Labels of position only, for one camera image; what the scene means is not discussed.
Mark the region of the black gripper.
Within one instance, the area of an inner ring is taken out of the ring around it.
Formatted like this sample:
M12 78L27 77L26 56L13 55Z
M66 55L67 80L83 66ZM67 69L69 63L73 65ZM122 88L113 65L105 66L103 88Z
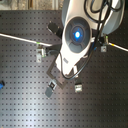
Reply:
M60 88L64 88L68 81L62 76L60 70L57 68L55 62L52 62L47 70L47 75L54 80L51 80L46 88L45 95L50 98L58 85Z

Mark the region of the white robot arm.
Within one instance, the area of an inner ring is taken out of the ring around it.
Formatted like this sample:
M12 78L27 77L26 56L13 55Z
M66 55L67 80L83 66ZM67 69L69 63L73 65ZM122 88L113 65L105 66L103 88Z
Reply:
M52 74L53 66L65 80L78 79L93 54L100 38L115 31L122 22L125 0L64 0L63 29L50 23L49 29L62 39L61 45L47 49L55 59L47 71L51 78L45 95L50 97L57 85L63 87Z

